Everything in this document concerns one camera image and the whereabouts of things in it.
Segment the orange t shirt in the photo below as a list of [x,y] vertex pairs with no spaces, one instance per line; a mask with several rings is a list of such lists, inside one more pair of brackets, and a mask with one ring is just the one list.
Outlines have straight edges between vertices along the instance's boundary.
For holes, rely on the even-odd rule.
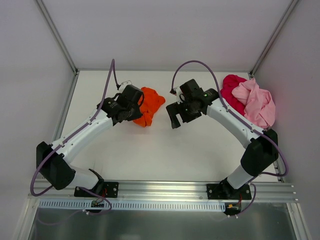
[[142,116],[133,120],[133,122],[140,127],[145,128],[152,125],[155,113],[166,102],[166,100],[152,88],[142,87],[141,90],[144,94],[143,104],[139,108]]

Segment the magenta t shirt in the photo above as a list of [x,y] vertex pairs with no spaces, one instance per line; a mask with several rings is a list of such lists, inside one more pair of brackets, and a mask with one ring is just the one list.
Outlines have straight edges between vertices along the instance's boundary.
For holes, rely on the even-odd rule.
[[245,105],[233,96],[232,91],[238,87],[240,83],[247,81],[245,78],[238,75],[229,74],[223,79],[222,89],[220,93],[227,103],[234,108],[242,116],[245,116]]

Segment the light pink t shirt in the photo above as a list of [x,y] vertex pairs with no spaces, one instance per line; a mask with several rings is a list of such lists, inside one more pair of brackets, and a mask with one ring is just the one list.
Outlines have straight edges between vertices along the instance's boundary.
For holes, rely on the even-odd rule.
[[232,95],[244,105],[244,117],[254,125],[267,129],[276,120],[276,106],[268,90],[260,88],[255,78],[241,82]]

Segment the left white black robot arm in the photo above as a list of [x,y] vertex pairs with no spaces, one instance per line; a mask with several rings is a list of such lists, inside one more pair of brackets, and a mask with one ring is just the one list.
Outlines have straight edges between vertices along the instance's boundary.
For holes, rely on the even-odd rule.
[[93,197],[103,191],[104,179],[93,169],[72,165],[75,157],[94,138],[123,121],[142,116],[141,103],[145,96],[141,89],[128,84],[114,97],[102,100],[92,114],[69,134],[48,144],[36,147],[36,169],[56,190],[73,186],[85,188]]

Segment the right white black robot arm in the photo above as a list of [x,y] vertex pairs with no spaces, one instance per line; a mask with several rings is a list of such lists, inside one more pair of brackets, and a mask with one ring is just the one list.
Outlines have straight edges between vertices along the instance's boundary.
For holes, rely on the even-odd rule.
[[215,89],[203,90],[191,79],[171,93],[176,95],[176,102],[167,105],[166,110],[173,129],[206,115],[219,122],[245,149],[239,166],[215,188],[208,190],[210,199],[234,199],[250,180],[278,159],[277,133],[255,126],[239,113],[232,114],[232,107],[223,105]]

